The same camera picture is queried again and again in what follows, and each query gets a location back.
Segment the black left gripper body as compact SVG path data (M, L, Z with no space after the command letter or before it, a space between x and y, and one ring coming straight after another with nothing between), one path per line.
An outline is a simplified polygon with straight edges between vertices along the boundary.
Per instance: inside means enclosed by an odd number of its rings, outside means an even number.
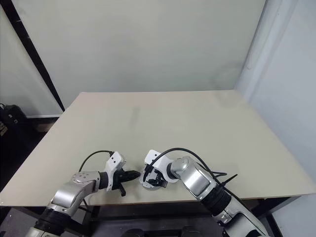
M119 190L122 197L126 196L126 191L122 185L122 183L125 181L124 175L125 171L123 169L117 170L113 175L112 184L112 190Z

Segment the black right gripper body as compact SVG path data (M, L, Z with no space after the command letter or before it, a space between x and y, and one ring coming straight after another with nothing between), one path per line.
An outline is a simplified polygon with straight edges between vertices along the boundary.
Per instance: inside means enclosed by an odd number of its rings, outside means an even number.
M162 180L161 186L154 186L154 187L163 187L163 188L165 188L167 186L167 181L164 179L162 173L160 171L158 171L158 170L153 170L151 172L150 179Z

